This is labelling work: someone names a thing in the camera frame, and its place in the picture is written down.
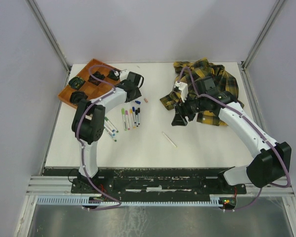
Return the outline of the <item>pink cap white marker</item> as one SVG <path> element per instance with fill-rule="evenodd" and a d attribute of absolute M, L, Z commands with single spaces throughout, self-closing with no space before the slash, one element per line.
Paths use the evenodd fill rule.
<path fill-rule="evenodd" d="M 177 148 L 177 145 L 170 139 L 170 137 L 166 134 L 166 133 L 164 133 L 164 132 L 162 132 L 162 135 L 166 138 L 166 140 L 172 145 L 172 146 L 174 146 L 175 148 Z"/>

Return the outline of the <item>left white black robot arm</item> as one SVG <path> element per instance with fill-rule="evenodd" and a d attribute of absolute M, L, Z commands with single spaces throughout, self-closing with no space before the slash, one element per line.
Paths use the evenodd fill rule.
<path fill-rule="evenodd" d="M 97 145 L 104 132 L 106 113 L 115 107 L 141 97 L 140 87 L 144 77 L 128 70 L 119 73 L 120 83 L 104 95 L 88 100 L 84 94 L 75 94 L 77 109 L 72 122 L 72 131 L 80 143 L 81 162 L 79 173 L 85 178 L 82 187 L 93 193 L 99 188 Z"/>

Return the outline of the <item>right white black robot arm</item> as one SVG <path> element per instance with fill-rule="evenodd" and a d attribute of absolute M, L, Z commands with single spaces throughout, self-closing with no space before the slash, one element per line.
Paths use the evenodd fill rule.
<path fill-rule="evenodd" d="M 242 140 L 253 160 L 250 164 L 232 167 L 222 173 L 217 189 L 228 193 L 235 185 L 250 182 L 258 188 L 274 185 L 281 177 L 287 178 L 284 187 L 289 187 L 291 180 L 289 168 L 292 149 L 286 142 L 278 143 L 263 131 L 244 112 L 241 104 L 230 92 L 220 92 L 212 77 L 206 77 L 194 83 L 196 97 L 192 98 L 185 82 L 177 81 L 173 91 L 179 93 L 180 100 L 174 105 L 173 126 L 186 126 L 197 113 L 209 111 L 225 122 Z"/>

